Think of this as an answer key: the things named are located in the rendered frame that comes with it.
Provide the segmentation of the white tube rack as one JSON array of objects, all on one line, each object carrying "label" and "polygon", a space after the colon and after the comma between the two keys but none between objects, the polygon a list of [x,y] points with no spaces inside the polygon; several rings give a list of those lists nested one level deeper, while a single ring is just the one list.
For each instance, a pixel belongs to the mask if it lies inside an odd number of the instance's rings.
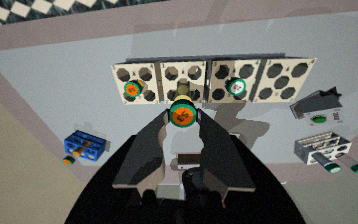
[{"label": "white tube rack", "polygon": [[[333,143],[331,143],[331,142],[333,142]],[[304,143],[304,144],[302,144],[302,143]],[[352,142],[348,141],[347,139],[345,139],[331,131],[331,132],[327,132],[327,133],[323,133],[323,134],[319,134],[316,136],[312,136],[312,137],[308,137],[308,138],[304,138],[304,139],[295,141],[294,154],[296,154],[306,165],[309,165],[309,164],[318,163],[317,161],[310,162],[310,160],[314,159],[311,156],[313,153],[320,152],[324,156],[330,155],[330,157],[328,159],[333,160],[333,159],[337,159],[335,157],[335,155],[338,153],[343,152],[343,153],[347,154],[350,149],[351,144],[352,144]],[[310,145],[318,150],[308,151],[304,148],[304,147],[310,146]],[[319,145],[321,145],[321,146],[319,146]],[[333,146],[333,145],[335,145],[335,146]],[[329,147],[329,146],[331,146],[331,147]],[[326,147],[326,148],[324,148],[324,147]],[[328,149],[332,149],[332,151],[328,153],[326,151]],[[339,150],[337,151],[337,149],[339,149]]]}]

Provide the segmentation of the blue tube rack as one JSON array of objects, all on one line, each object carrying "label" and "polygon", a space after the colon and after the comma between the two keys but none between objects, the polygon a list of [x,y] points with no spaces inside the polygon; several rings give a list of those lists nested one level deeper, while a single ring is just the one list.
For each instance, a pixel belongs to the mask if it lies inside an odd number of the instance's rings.
[{"label": "blue tube rack", "polygon": [[[90,139],[92,139],[92,140],[90,140]],[[83,141],[91,142],[90,146],[87,147],[87,146],[81,145],[81,143]],[[93,136],[93,135],[90,135],[85,132],[77,130],[74,133],[72,133],[70,136],[68,136],[66,139],[64,139],[65,152],[70,154],[71,153],[69,151],[70,149],[75,150],[78,146],[81,146],[85,149],[85,151],[83,152],[85,154],[85,156],[80,155],[79,157],[89,159],[89,160],[96,162],[99,159],[99,157],[103,154],[103,152],[105,151],[106,141],[107,140],[105,140],[105,139],[102,139],[102,138],[99,138],[99,137],[96,137],[96,136]],[[94,159],[89,158],[88,155],[93,156]]]}]

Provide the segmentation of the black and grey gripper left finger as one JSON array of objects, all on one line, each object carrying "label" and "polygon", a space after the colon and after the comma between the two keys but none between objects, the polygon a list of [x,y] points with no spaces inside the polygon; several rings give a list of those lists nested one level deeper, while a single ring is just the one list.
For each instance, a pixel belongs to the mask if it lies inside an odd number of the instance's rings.
[{"label": "black and grey gripper left finger", "polygon": [[165,177],[163,141],[169,110],[132,135],[88,182],[64,224],[100,224],[116,212],[140,205],[142,194]]}]

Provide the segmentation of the grey bench mat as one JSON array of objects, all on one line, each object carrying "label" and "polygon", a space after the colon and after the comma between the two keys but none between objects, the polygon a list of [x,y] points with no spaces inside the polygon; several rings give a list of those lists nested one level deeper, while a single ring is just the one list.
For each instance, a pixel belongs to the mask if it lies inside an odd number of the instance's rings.
[{"label": "grey bench mat", "polygon": [[[293,102],[193,103],[262,163],[304,163],[295,141],[358,134],[358,11],[208,25],[0,50],[0,72],[64,144],[79,130],[107,140],[102,166],[172,104],[123,104],[111,64],[133,58],[272,54],[317,58]],[[290,106],[336,87],[344,124],[308,127]]]}]

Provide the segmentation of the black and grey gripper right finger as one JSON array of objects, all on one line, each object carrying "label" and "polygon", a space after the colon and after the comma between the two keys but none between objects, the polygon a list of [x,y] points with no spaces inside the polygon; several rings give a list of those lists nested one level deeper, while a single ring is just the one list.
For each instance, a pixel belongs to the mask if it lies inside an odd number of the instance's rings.
[{"label": "black and grey gripper right finger", "polygon": [[306,224],[282,184],[235,135],[200,108],[196,122],[204,144],[200,179],[221,194],[226,208],[258,224]]}]

